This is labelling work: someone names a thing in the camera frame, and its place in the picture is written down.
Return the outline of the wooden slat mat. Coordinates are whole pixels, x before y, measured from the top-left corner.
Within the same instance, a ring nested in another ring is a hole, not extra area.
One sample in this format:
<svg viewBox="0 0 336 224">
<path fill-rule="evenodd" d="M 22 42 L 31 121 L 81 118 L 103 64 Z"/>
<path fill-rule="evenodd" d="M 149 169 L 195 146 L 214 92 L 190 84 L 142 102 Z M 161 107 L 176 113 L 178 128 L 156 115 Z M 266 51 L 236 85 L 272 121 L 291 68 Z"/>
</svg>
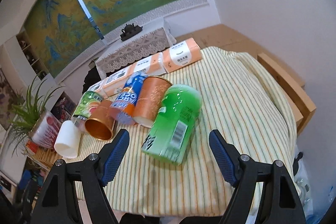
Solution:
<svg viewBox="0 0 336 224">
<path fill-rule="evenodd" d="M 50 170 L 56 162 L 56 160 L 62 159 L 56 151 L 53 149 L 46 149 L 39 147 L 35 153 L 30 149 L 27 149 L 27 155 L 38 165 L 42 166 L 45 169 Z"/>
</svg>

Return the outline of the orange tissue pack leftmost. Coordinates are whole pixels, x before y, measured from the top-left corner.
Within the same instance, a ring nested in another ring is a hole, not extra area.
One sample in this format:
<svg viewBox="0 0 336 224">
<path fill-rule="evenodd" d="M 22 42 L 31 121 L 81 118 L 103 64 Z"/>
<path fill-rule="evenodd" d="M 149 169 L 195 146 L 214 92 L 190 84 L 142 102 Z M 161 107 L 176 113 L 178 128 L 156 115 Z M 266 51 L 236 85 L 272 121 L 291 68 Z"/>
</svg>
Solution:
<svg viewBox="0 0 336 224">
<path fill-rule="evenodd" d="M 105 85 L 106 81 L 107 81 L 107 78 L 95 83 L 94 85 L 89 87 L 88 91 L 98 93 L 103 98 L 108 98 L 106 92 L 104 91 L 104 85 Z"/>
</svg>

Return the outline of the small copper paper cup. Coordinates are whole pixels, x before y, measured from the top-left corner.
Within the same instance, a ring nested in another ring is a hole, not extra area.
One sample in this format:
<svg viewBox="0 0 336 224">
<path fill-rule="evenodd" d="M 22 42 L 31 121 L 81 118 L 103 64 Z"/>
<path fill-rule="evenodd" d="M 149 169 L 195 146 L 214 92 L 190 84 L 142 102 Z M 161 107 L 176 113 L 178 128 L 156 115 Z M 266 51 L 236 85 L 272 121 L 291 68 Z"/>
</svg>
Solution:
<svg viewBox="0 0 336 224">
<path fill-rule="evenodd" d="M 103 100 L 84 123 L 88 134 L 98 140 L 110 140 L 113 137 L 114 119 L 110 115 L 112 101 Z"/>
</svg>

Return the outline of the large orange paper cup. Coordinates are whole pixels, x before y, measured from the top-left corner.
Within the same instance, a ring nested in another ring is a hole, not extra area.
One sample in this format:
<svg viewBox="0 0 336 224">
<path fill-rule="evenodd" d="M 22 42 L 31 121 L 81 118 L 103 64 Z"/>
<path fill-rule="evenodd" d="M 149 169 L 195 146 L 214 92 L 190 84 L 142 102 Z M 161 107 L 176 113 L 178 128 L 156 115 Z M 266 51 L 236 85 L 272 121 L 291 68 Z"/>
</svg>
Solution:
<svg viewBox="0 0 336 224">
<path fill-rule="evenodd" d="M 133 119 L 137 124 L 152 127 L 161 107 L 161 100 L 171 86 L 172 83 L 162 77 L 146 77 L 133 113 Z"/>
</svg>

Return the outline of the wooden wall shelf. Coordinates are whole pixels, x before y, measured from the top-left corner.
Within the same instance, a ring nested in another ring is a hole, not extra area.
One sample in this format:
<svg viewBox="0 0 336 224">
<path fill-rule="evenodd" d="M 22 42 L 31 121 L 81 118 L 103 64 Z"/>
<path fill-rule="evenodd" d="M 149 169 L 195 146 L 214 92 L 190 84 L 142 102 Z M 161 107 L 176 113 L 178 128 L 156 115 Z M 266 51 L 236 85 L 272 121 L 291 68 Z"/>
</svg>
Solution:
<svg viewBox="0 0 336 224">
<path fill-rule="evenodd" d="M 25 55 L 30 66 L 34 72 L 38 75 L 40 80 L 43 80 L 46 75 L 49 73 L 45 65 L 42 63 L 41 59 L 37 55 L 32 45 L 32 42 L 29 39 L 29 36 L 25 30 L 17 34 L 17 40 L 20 45 L 20 48 Z"/>
</svg>

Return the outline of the striped yellow tablecloth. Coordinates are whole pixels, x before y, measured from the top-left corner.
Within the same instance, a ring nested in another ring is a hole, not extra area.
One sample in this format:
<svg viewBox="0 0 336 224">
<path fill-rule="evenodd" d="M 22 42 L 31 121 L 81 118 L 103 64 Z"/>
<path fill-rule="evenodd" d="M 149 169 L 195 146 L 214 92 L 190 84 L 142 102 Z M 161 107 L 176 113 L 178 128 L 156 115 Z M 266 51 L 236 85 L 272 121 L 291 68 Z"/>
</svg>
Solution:
<svg viewBox="0 0 336 224">
<path fill-rule="evenodd" d="M 275 79 L 248 53 L 217 47 L 166 78 L 195 88 L 201 113 L 180 165 L 160 162 L 141 146 L 149 130 L 127 126 L 130 144 L 112 182 L 105 187 L 114 210 L 152 216 L 219 216 L 232 196 L 209 147 L 219 130 L 240 153 L 260 162 L 281 160 L 293 170 L 297 126 Z"/>
</svg>

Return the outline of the white paper cup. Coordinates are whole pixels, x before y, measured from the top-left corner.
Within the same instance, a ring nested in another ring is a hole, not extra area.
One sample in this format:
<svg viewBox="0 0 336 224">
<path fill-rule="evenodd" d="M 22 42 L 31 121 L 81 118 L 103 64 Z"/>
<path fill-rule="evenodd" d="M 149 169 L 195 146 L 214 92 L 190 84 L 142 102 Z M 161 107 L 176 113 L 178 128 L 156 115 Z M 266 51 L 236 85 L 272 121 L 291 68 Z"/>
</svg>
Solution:
<svg viewBox="0 0 336 224">
<path fill-rule="evenodd" d="M 71 121 L 64 121 L 57 135 L 54 150 L 62 157 L 74 159 L 78 156 L 81 131 Z"/>
</svg>

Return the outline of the landscape painting blind left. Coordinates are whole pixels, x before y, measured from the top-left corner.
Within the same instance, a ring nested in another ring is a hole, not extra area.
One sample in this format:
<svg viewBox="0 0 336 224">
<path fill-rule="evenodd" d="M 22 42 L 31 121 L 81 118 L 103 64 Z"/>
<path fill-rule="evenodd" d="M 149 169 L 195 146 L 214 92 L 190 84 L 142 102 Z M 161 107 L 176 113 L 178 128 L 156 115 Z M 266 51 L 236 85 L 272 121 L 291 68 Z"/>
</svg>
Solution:
<svg viewBox="0 0 336 224">
<path fill-rule="evenodd" d="M 77 0 L 37 0 L 24 28 L 34 52 L 53 77 L 99 40 Z"/>
</svg>

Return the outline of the orange tissue pack far right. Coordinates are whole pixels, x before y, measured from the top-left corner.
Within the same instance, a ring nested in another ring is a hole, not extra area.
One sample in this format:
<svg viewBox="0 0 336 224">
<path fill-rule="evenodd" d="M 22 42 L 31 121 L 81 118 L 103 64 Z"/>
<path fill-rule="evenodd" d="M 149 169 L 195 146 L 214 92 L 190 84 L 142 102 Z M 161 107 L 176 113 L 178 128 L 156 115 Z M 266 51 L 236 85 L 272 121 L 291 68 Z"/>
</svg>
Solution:
<svg viewBox="0 0 336 224">
<path fill-rule="evenodd" d="M 162 53 L 163 67 L 167 73 L 177 71 L 203 58 L 201 49 L 193 38 L 177 43 Z"/>
</svg>

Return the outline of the black teapot set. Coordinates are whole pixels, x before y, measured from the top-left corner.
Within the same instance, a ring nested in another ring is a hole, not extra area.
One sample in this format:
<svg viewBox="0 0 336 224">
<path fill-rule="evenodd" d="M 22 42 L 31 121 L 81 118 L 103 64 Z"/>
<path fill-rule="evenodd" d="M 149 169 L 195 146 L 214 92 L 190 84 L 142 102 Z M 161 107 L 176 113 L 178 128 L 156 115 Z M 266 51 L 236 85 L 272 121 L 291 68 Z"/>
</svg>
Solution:
<svg viewBox="0 0 336 224">
<path fill-rule="evenodd" d="M 126 24 L 125 27 L 121 30 L 120 38 L 122 41 L 126 41 L 135 35 L 139 34 L 143 30 L 143 27 L 139 25 Z"/>
</svg>

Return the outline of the green spider plant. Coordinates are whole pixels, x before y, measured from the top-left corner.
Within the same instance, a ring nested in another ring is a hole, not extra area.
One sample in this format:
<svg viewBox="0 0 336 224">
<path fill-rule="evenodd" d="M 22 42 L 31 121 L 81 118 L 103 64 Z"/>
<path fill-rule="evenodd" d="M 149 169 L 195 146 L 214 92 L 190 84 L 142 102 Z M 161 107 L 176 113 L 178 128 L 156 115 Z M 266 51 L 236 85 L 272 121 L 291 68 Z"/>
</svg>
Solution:
<svg viewBox="0 0 336 224">
<path fill-rule="evenodd" d="M 24 103 L 16 103 L 12 105 L 11 112 L 15 114 L 15 118 L 11 120 L 11 136 L 10 144 L 15 143 L 12 155 L 17 152 L 18 146 L 23 144 L 25 140 L 31 139 L 30 133 L 35 127 L 37 121 L 46 111 L 47 102 L 54 96 L 54 93 L 61 89 L 62 86 L 49 89 L 45 95 L 39 95 L 42 85 L 46 82 L 43 80 L 37 86 L 36 93 L 33 94 L 33 86 L 38 77 L 35 76 L 26 90 L 26 99 Z"/>
</svg>

